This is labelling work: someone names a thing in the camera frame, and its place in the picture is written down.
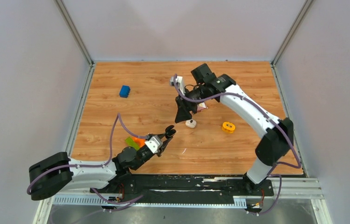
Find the white earbud charging case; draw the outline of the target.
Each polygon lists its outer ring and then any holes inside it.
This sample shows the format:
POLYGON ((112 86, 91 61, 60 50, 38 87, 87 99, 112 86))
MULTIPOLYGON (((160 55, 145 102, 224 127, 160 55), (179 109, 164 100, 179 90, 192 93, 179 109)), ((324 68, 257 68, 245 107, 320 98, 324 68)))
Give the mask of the white earbud charging case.
POLYGON ((197 122, 193 119, 190 119, 190 120, 187 120, 185 122, 185 125, 188 127, 188 128, 192 128, 194 129, 196 126, 197 126, 197 122))

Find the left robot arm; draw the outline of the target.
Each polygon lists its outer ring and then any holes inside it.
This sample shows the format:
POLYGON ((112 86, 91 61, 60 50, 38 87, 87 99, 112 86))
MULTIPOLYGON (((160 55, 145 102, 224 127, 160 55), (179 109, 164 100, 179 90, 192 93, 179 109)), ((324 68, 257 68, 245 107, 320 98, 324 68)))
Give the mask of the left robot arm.
POLYGON ((66 152, 56 153, 29 168, 27 194, 39 201, 71 189, 105 189, 114 193, 132 170, 154 156, 160 157, 174 134, 149 134, 140 149, 125 147, 109 161, 81 161, 69 158, 66 152))

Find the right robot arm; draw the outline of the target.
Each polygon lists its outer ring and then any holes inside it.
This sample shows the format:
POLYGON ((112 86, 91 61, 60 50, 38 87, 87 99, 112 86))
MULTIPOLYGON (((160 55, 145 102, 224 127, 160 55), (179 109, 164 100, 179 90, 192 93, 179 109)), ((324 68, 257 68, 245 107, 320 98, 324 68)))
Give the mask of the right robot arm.
POLYGON ((262 181, 273 171, 277 162, 294 149, 294 126, 290 118, 280 119, 252 100, 229 75, 216 76, 206 63, 191 71, 196 82, 188 90, 183 78, 174 75, 170 86, 178 92, 175 98, 178 111, 175 122, 192 119, 198 104, 214 99, 244 119, 260 137, 255 149, 256 160, 246 172, 243 188, 255 195, 262 188, 262 181))

